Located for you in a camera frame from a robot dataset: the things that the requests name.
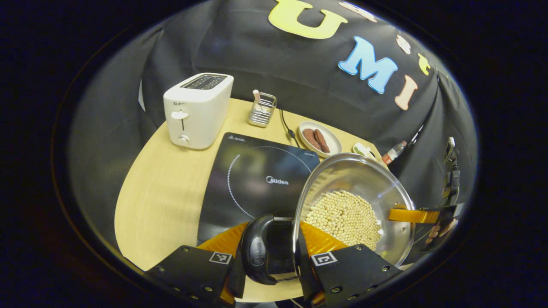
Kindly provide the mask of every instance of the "induction cooktop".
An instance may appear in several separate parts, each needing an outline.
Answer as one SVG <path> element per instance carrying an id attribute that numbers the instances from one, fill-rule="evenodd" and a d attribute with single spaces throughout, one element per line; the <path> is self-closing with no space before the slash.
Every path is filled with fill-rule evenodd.
<path id="1" fill-rule="evenodd" d="M 318 164 L 312 151 L 226 133 L 205 190 L 198 245 L 265 214 L 295 217 L 301 190 Z"/>

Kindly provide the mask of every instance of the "black cable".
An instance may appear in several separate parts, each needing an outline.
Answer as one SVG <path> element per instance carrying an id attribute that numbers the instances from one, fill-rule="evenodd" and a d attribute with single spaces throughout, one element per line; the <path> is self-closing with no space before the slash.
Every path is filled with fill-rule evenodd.
<path id="1" fill-rule="evenodd" d="M 287 126 L 286 119 L 283 117 L 283 109 L 280 109 L 279 111 L 280 111 L 280 113 L 282 114 L 282 121 L 283 121 L 283 124 L 284 124 L 284 125 L 286 126 L 286 128 L 287 128 L 287 134 L 288 134 L 291 138 L 295 139 L 295 143 L 297 143 L 297 146 L 298 146 L 299 148 L 301 148 L 301 146 L 299 145 L 299 142 L 297 141 L 297 138 L 295 137 L 295 132 L 292 131 L 291 129 L 289 129 L 289 126 Z"/>

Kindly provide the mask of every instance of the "toaster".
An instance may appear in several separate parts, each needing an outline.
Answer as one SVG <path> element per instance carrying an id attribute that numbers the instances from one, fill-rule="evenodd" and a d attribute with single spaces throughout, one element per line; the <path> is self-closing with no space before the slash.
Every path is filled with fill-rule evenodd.
<path id="1" fill-rule="evenodd" d="M 234 77 L 194 75 L 164 93 L 165 121 L 176 145 L 205 149 L 215 141 L 229 109 Z"/>

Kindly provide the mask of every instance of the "small bottle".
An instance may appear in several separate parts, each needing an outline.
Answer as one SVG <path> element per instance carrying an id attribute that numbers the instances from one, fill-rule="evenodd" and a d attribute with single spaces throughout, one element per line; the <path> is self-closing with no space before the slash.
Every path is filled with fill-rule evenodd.
<path id="1" fill-rule="evenodd" d="M 405 141 L 398 143 L 395 147 L 391 148 L 390 151 L 388 151 L 388 153 L 384 154 L 383 162 L 385 164 L 389 164 L 393 162 L 394 159 L 396 159 L 396 157 L 398 157 L 403 152 L 406 146 L 407 146 L 407 142 Z"/>

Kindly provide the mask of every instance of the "cooktop heating circle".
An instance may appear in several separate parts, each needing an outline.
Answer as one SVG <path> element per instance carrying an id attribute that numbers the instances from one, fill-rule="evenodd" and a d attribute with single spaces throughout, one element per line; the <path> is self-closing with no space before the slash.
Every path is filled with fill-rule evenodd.
<path id="1" fill-rule="evenodd" d="M 289 152 L 289 151 L 286 151 L 284 149 L 280 149 L 279 147 L 275 147 L 275 146 L 256 146 L 256 147 L 252 147 L 250 149 L 247 149 L 245 150 L 242 154 L 238 154 L 233 160 L 232 160 L 232 163 L 230 164 L 229 166 L 229 170 L 227 172 L 227 175 L 226 175 L 226 182 L 227 182 L 227 185 L 228 185 L 228 188 L 229 188 L 229 193 L 230 193 L 230 196 L 232 197 L 232 200 L 234 201 L 234 203 L 238 206 L 238 208 L 244 212 L 246 215 L 248 215 L 249 217 L 255 219 L 255 216 L 249 214 L 244 208 L 243 206 L 241 206 L 239 203 L 238 203 L 238 200 L 236 200 L 236 197 L 234 196 L 235 195 L 235 192 L 233 192 L 233 189 L 230 185 L 230 175 L 231 175 L 231 172 L 232 172 L 232 167 L 235 165 L 235 163 L 238 161 L 238 159 L 240 157 L 242 157 L 243 154 L 245 154 L 246 152 L 249 152 L 253 149 L 259 149 L 259 148 L 271 148 L 271 149 L 276 149 L 276 150 L 280 150 L 280 151 L 283 151 L 287 154 L 290 154 L 291 156 L 295 157 L 296 159 L 299 160 L 299 162 L 305 166 L 305 168 L 308 170 L 309 173 L 312 173 L 312 170 L 310 170 L 310 168 L 299 158 L 297 157 L 295 154 Z M 266 176 L 265 177 L 265 181 L 266 183 L 269 183 L 269 184 L 280 184 L 280 185 L 290 185 L 287 181 L 284 181 L 284 180 L 281 180 L 281 179 L 276 179 L 275 177 L 273 176 Z"/>

